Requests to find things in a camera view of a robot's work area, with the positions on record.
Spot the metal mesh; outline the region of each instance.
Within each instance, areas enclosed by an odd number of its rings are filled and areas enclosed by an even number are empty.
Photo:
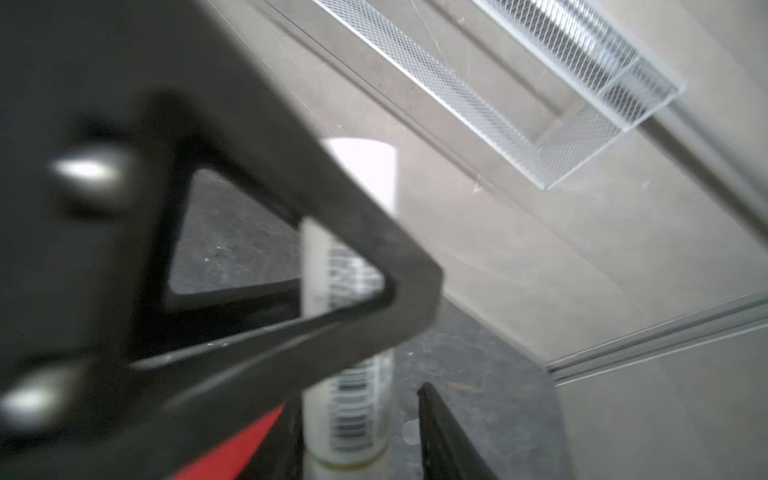
[[[472,0],[623,130],[680,88],[584,0]]]
[[[365,0],[313,0],[541,189],[562,180],[679,91],[582,0],[472,1],[484,5],[518,40],[527,38],[526,46],[549,59],[545,64],[556,73],[575,78],[574,89],[591,105],[533,144]]]

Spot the white wire mesh basket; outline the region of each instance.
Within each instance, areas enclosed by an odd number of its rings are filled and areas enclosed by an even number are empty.
[[[539,143],[365,0],[313,0],[542,190],[680,92],[583,0],[472,1],[588,103]]]

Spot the red object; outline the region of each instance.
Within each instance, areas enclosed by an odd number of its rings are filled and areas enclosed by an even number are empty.
[[[264,414],[256,423],[188,465],[175,480],[234,480],[269,433],[283,406]]]

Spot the black metal bracket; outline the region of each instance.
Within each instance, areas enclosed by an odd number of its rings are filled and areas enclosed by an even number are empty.
[[[4,444],[1,477],[166,478],[284,399],[433,321],[439,267],[198,4],[3,4],[0,60],[0,220],[12,227],[0,249],[0,395],[30,365],[91,363],[61,429]],[[124,212],[75,216],[52,200],[51,160],[105,139],[83,119],[121,132],[106,139],[140,159]],[[296,283],[169,293],[187,184],[200,166],[291,223],[317,219],[381,270],[384,293],[287,321]]]

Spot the gray floor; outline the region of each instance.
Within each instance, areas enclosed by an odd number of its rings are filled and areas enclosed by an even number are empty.
[[[196,176],[174,258],[180,293],[298,276],[296,232],[211,172]],[[563,422],[546,373],[443,301],[436,324],[396,350],[392,477],[421,478],[416,391],[432,382],[499,478],[572,478]]]

